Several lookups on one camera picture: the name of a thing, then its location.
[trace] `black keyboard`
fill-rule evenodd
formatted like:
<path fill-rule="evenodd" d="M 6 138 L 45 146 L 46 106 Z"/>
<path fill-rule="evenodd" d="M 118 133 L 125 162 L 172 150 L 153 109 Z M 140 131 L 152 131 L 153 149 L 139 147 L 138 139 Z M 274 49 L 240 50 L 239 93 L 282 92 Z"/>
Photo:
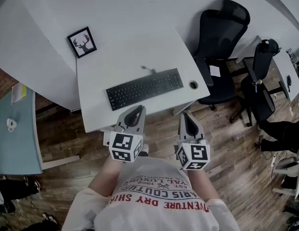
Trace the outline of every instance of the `black keyboard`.
<path fill-rule="evenodd" d="M 151 74 L 106 90 L 112 110 L 183 88 L 177 68 Z"/>

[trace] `chair headrest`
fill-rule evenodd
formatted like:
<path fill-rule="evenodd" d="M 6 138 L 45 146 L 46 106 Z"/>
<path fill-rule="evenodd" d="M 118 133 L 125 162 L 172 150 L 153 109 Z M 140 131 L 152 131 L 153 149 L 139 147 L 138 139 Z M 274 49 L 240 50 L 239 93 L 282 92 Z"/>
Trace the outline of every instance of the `chair headrest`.
<path fill-rule="evenodd" d="M 262 53 L 270 52 L 273 54 L 277 54 L 279 52 L 279 45 L 278 43 L 271 39 L 264 39 L 260 43 L 260 51 Z"/>
<path fill-rule="evenodd" d="M 222 0 L 222 8 L 217 13 L 217 17 L 232 19 L 243 25 L 249 25 L 250 23 L 248 10 L 232 0 Z"/>

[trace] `white mug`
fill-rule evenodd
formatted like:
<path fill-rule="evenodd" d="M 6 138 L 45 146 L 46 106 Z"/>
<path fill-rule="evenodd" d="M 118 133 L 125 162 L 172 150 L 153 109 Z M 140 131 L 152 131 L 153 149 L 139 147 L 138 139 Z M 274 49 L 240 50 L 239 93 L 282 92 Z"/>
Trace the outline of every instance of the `white mug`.
<path fill-rule="evenodd" d="M 7 119 L 7 128 L 9 132 L 12 132 L 16 128 L 17 122 L 11 118 Z"/>

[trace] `light blue desk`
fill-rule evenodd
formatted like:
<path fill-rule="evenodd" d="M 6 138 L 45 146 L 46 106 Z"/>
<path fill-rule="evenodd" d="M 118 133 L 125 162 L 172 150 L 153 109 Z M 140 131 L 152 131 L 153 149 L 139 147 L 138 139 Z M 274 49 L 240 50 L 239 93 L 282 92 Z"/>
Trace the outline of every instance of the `light blue desk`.
<path fill-rule="evenodd" d="M 79 160 L 73 156 L 43 163 L 36 128 L 35 92 L 27 88 L 26 97 L 11 105 L 10 91 L 0 100 L 0 174 L 41 174 L 43 169 Z M 9 132 L 6 121 L 17 127 Z"/>

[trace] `paper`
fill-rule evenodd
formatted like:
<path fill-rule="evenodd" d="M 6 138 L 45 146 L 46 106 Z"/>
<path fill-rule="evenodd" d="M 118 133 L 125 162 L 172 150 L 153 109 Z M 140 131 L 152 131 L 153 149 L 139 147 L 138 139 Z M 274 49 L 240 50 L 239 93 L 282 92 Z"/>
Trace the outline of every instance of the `paper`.
<path fill-rule="evenodd" d="M 220 69 L 216 66 L 209 65 L 210 67 L 210 75 L 211 76 L 216 76 L 216 77 L 221 77 L 220 75 Z"/>
<path fill-rule="evenodd" d="M 26 86 L 22 83 L 18 83 L 13 86 L 13 91 L 11 95 L 11 105 L 18 102 L 22 98 L 26 97 Z"/>

